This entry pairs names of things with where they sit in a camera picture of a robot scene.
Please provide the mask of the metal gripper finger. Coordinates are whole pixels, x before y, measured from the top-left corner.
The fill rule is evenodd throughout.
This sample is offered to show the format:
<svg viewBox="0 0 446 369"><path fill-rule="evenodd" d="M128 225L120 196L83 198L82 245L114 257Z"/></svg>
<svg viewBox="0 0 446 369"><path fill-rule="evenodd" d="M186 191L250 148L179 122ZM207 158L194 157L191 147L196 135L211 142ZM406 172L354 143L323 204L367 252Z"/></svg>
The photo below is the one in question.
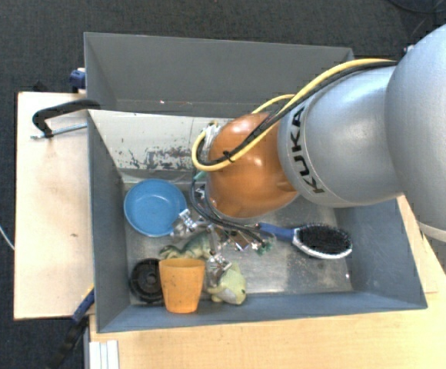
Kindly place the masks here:
<svg viewBox="0 0 446 369"><path fill-rule="evenodd" d="M222 276L231 268L231 266L232 263L223 258L220 254L212 255L206 261L207 285L211 288L216 288L219 285Z"/></svg>
<svg viewBox="0 0 446 369"><path fill-rule="evenodd" d="M188 209L185 209L178 214L171 226L173 238L188 238L198 231L200 223L191 216Z"/></svg>

